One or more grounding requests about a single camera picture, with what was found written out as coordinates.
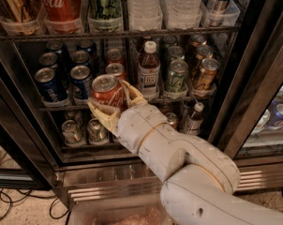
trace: iced tea bottle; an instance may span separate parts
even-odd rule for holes
[[[157,93],[160,62],[156,48],[154,41],[146,41],[138,57],[138,88],[146,96]]]

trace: drink display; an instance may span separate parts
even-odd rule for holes
[[[174,60],[171,62],[167,80],[164,85],[165,91],[169,93],[180,93],[186,88],[188,65],[185,61]]]
[[[147,41],[144,52],[138,57],[138,89],[147,98],[155,96],[158,89],[160,63],[156,53],[156,43]]]
[[[91,96],[92,76],[87,66],[76,66],[70,71],[73,98],[76,104],[86,103]]]
[[[197,102],[192,109],[188,111],[185,116],[183,125],[180,127],[180,132],[190,135],[198,135],[200,133],[200,126],[203,121],[203,108],[201,102]]]
[[[89,0],[90,18],[94,20],[96,30],[111,32],[117,30],[122,19],[120,0]]]
[[[127,73],[122,64],[108,64],[105,68],[107,74],[111,74],[118,79],[127,80]]]
[[[60,79],[63,83],[63,86],[65,89],[68,89],[69,87],[69,81],[67,77],[66,69],[62,66],[62,64],[59,64],[58,56],[54,52],[46,52],[43,53],[39,57],[39,66],[41,68],[52,68],[55,73],[56,77]]]
[[[219,63],[214,58],[203,59],[193,78],[193,88],[201,91],[209,90],[217,75],[218,68]]]
[[[67,91],[52,68],[45,67],[38,70],[35,79],[39,93],[49,106],[54,106],[55,103],[61,104],[61,101],[67,100]]]
[[[93,80],[92,98],[101,104],[124,110],[122,86],[113,75],[104,74]]]

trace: cable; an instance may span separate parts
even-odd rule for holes
[[[49,215],[50,215],[50,217],[53,218],[53,219],[60,219],[60,218],[63,218],[66,214],[69,213],[69,211],[66,210],[66,212],[65,212],[62,216],[60,216],[60,217],[54,217],[54,216],[52,215],[52,210],[53,210],[53,208],[60,202],[60,201],[58,201],[57,203],[55,203],[57,200],[58,200],[58,198],[56,198],[56,199],[52,202],[52,204],[51,204],[51,206],[50,206],[50,209],[49,209]]]
[[[1,201],[2,201],[2,198],[1,198],[2,194],[5,195],[9,199],[9,202],[8,202],[9,203],[9,208],[6,211],[6,213],[3,216],[0,217],[0,221],[2,219],[4,219],[10,213],[10,211],[12,209],[12,206],[13,206],[13,202],[12,202],[11,198],[5,192],[3,192],[3,189],[0,190],[0,199],[1,199]]]

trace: beverage can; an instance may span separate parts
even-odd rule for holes
[[[81,110],[66,110],[65,111],[66,120],[74,120],[78,123],[79,127],[84,124],[84,119]]]
[[[27,23],[37,18],[37,3],[28,0],[0,0],[0,16],[4,22]],[[20,32],[21,35],[32,35],[36,30]]]
[[[52,22],[69,22],[79,18],[81,0],[42,0],[46,8],[48,19]],[[76,24],[69,24],[68,30],[62,24],[61,29],[55,30],[58,33],[70,33],[77,30]]]
[[[127,80],[127,73],[122,64],[113,63],[108,64],[105,68],[107,74],[111,74],[118,79]]]
[[[171,62],[165,90],[170,93],[180,93],[185,89],[186,78],[188,75],[188,65],[183,60],[174,60]]]
[[[199,45],[196,47],[196,51],[192,54],[189,63],[189,77],[191,80],[194,79],[194,76],[201,65],[201,61],[205,58],[212,58],[213,56],[214,51],[212,47],[208,45]]]
[[[203,59],[194,77],[193,88],[201,91],[209,90],[217,75],[218,68],[219,63],[214,58]]]
[[[92,83],[92,98],[104,105],[124,109],[124,95],[121,84],[111,74],[97,76]]]
[[[283,103],[279,103],[270,107],[270,119],[266,122],[271,130],[280,129],[283,126]]]
[[[60,79],[63,83],[63,86],[65,89],[68,89],[69,87],[69,80],[67,77],[67,73],[65,68],[59,64],[58,56],[54,52],[46,52],[43,53],[39,57],[39,66],[40,68],[52,68],[58,79]]]
[[[89,143],[103,142],[107,139],[107,129],[96,119],[91,119],[87,124]]]
[[[175,129],[177,130],[178,128],[178,123],[179,123],[179,120],[178,120],[178,116],[173,113],[173,112],[167,112],[165,114],[165,116],[168,118],[168,123]]]
[[[72,60],[69,55],[66,43],[62,41],[49,41],[46,45],[48,52],[56,53],[59,57],[60,63],[64,66],[67,74],[72,69]]]
[[[108,64],[115,64],[115,63],[122,64],[124,67],[126,66],[125,54],[121,49],[113,48],[107,50],[105,58],[106,58],[106,66]]]
[[[122,15],[120,0],[89,0],[91,18],[93,20],[109,21],[118,19]],[[100,31],[114,31],[119,23],[112,22],[111,26],[99,26]]]
[[[87,100],[91,96],[92,76],[87,66],[76,66],[70,71],[70,80],[73,84],[73,97],[78,100]]]
[[[66,140],[65,143],[78,143],[82,139],[79,125],[74,120],[66,120],[61,129]]]
[[[67,91],[50,67],[39,69],[35,74],[37,88],[45,101],[60,102],[67,99]]]

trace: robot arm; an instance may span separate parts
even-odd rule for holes
[[[240,174],[229,157],[197,136],[177,132],[157,107],[135,98],[138,104],[131,103],[107,128],[163,182],[161,202],[177,223],[283,225],[282,213],[231,195]],[[95,104],[90,108],[102,119]]]

